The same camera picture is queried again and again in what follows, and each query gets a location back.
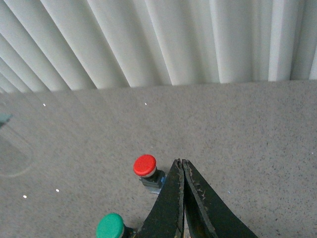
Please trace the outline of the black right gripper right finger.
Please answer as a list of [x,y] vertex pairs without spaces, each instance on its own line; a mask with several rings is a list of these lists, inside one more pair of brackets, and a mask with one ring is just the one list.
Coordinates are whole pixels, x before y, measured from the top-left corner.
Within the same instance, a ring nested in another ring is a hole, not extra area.
[[184,202],[192,238],[255,238],[189,160],[182,160]]

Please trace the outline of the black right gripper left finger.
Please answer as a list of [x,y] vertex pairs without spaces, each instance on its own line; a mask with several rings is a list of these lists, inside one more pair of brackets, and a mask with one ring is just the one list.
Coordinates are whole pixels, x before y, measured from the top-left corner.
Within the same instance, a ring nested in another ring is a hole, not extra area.
[[184,237],[185,176],[180,159],[174,160],[165,184],[136,238]]

